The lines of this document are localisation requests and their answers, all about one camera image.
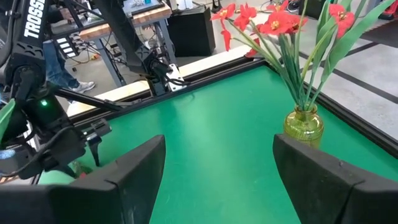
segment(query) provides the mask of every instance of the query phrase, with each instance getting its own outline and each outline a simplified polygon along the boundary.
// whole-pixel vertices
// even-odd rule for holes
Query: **red object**
[[[221,31],[221,34],[224,37],[224,43],[225,43],[225,50],[229,51],[231,49],[230,43],[231,43],[231,33],[228,30],[223,30]]]
[[[241,5],[241,14],[235,19],[234,24],[244,31],[250,23],[250,18],[257,16],[257,11],[254,7],[249,7],[246,3],[245,6]]]
[[[281,5],[271,4],[271,5],[267,6],[267,9],[272,10],[274,12],[281,12],[281,11],[286,10],[288,4],[289,4],[289,0],[285,0]]]
[[[289,15],[289,23],[291,23],[292,27],[287,31],[287,33],[297,33],[299,31],[301,16]],[[304,17],[303,22],[301,24],[301,28],[307,23],[308,18]]]
[[[260,39],[256,38],[254,39],[255,43],[258,44],[258,46],[260,46]],[[251,49],[245,56],[246,57],[253,57],[257,54],[257,51],[254,49]]]
[[[346,30],[354,24],[354,14],[346,12],[345,8],[340,4],[330,4],[329,14],[333,16],[337,23],[337,38],[342,37]]]
[[[396,0],[390,7],[388,7],[380,16],[380,19],[392,20],[396,16],[398,8],[398,0]]]
[[[289,22],[289,14],[284,12],[274,12],[268,17],[268,21],[260,26],[260,33],[269,35],[285,34],[292,28]]]
[[[221,22],[221,27],[225,30],[224,20],[232,17],[235,12],[235,3],[228,5],[226,8],[222,8],[217,14],[211,17],[210,20],[219,19]]]

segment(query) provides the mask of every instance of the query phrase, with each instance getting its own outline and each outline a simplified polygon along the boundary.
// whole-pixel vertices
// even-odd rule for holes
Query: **glass vase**
[[[284,133],[288,136],[319,149],[323,135],[323,121],[317,115],[316,105],[310,111],[302,111],[296,106],[285,118]]]

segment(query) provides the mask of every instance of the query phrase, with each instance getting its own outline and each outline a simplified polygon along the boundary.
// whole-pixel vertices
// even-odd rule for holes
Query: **green table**
[[[272,155],[274,134],[294,106],[280,78],[262,66],[112,119],[99,148],[107,164],[156,134],[167,157],[151,223],[300,223]],[[388,179],[398,162],[319,106],[321,150]],[[79,159],[94,167],[90,153]],[[59,172],[40,184],[69,183]]]

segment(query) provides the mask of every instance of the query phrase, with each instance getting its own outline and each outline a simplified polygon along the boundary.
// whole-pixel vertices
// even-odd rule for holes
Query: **black cable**
[[[68,126],[66,128],[61,129],[59,132],[57,132],[46,144],[44,144],[42,146],[42,148],[37,151],[37,153],[33,156],[33,158],[27,162],[23,167],[21,167],[18,170],[15,170],[14,172],[10,173],[10,174],[0,174],[0,177],[14,177],[16,175],[18,175],[20,172],[24,171],[26,168],[28,168],[31,164],[33,164],[34,162],[37,162],[38,159],[40,159],[40,157],[48,150],[50,149],[56,140],[58,140],[58,138],[65,133],[66,131],[69,131],[69,129],[73,129],[73,126]]]
[[[5,43],[5,46],[2,48],[4,53],[2,54],[2,57],[0,58],[0,67],[2,67],[8,60],[11,50],[12,50],[12,38],[13,38],[13,33],[14,33],[14,23],[15,23],[15,17],[17,15],[14,15],[17,11],[17,7],[19,5],[19,0],[14,0],[12,2],[12,7],[9,13],[9,21],[8,21],[8,33],[7,33],[7,42]]]

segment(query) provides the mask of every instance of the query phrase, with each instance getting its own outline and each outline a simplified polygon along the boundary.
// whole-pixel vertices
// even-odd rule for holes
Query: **black box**
[[[303,14],[304,2],[305,2],[304,0],[300,1],[300,7],[298,9],[298,14],[300,15]],[[307,8],[305,10],[305,15],[308,17],[312,17],[314,19],[319,19],[324,3],[325,0],[308,0]]]
[[[210,17],[210,9],[199,6],[176,12],[168,19],[176,57],[212,55],[216,43]]]

